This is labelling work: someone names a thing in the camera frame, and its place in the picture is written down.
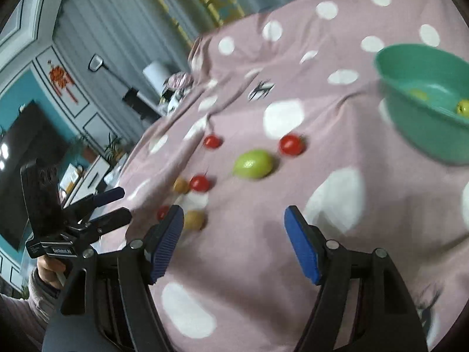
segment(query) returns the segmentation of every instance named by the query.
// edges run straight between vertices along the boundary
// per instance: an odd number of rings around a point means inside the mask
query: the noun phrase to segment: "metal screw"
[[[334,241],[333,239],[330,239],[325,243],[325,246],[330,249],[330,250],[337,250],[340,246],[340,244],[337,241]]]
[[[83,258],[91,258],[94,255],[94,250],[93,249],[86,249],[83,252]]]
[[[375,250],[375,254],[379,257],[379,258],[386,258],[388,256],[388,252],[384,249],[376,249]]]
[[[144,243],[142,242],[141,239],[134,239],[130,243],[130,248],[136,250],[136,249],[140,249],[143,245],[144,245]]]

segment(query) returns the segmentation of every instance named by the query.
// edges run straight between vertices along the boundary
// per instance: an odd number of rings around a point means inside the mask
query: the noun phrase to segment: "drawer handle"
[[[91,186],[94,184],[94,181],[98,178],[99,176],[99,172],[96,172],[96,174],[94,175],[93,179],[91,180],[90,184],[88,185],[88,188],[91,188]]]

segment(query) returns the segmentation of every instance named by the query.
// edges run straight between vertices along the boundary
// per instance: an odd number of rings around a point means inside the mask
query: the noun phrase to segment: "gray sleeve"
[[[3,297],[3,300],[16,322],[31,341],[40,348],[56,299],[42,288],[38,280],[39,276],[35,270],[29,280],[30,297],[28,300],[10,297]]]

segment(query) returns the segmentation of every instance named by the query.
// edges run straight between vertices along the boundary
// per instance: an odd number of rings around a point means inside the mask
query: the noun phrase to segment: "bowl rim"
[[[400,83],[396,82],[395,79],[387,77],[387,76],[384,75],[382,67],[381,67],[380,62],[379,62],[379,58],[382,57],[382,54],[387,52],[387,51],[390,51],[390,49],[393,49],[393,48],[407,47],[407,46],[420,47],[420,48],[425,48],[426,50],[430,50],[430,51],[434,51],[434,52],[445,53],[445,54],[455,58],[458,61],[464,62],[469,68],[469,63],[467,61],[465,61],[461,57],[458,57],[457,55],[452,54],[448,51],[445,51],[445,50],[442,50],[442,49],[437,49],[437,48],[434,48],[432,46],[428,46],[428,45],[425,45],[425,44],[422,44],[422,43],[395,43],[393,45],[386,46],[385,48],[381,49],[375,56],[375,59],[374,59],[373,63],[374,63],[374,67],[378,71],[379,78],[382,81],[389,84],[394,89],[396,89],[397,91],[399,91],[402,95],[404,95],[410,101],[410,103],[413,103],[413,104],[415,104],[415,105],[417,105],[421,108],[424,108],[424,109],[434,113],[435,115],[441,116],[442,118],[444,118],[448,121],[451,121],[451,122],[454,122],[454,123],[457,123],[457,124],[463,125],[464,127],[469,128],[469,118],[465,118],[464,116],[460,116],[460,115],[456,114],[456,112],[438,110],[436,107],[426,103],[424,100],[421,100],[421,99],[411,95],[410,93],[408,93],[405,89],[403,89],[401,87]]]

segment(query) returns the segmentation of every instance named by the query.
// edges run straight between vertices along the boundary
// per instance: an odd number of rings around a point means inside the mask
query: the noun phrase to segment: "polka dot fabric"
[[[193,90],[144,134],[120,176],[126,197],[107,208],[127,207],[133,221],[102,242],[115,250],[124,235],[142,236],[165,204],[205,211],[206,227],[184,232],[150,288],[177,350],[294,350],[318,288],[285,233],[291,204],[326,238],[387,249],[419,308],[441,291],[430,348],[450,329],[469,298],[469,170],[427,158],[396,131],[373,67],[394,43],[469,59],[469,30],[451,0],[296,0],[196,41]],[[289,132],[307,144],[295,158],[278,153]],[[209,134],[220,148],[203,147]],[[233,176],[236,158],[259,148],[276,158],[275,172]],[[212,188],[172,192],[176,178],[194,175]]]

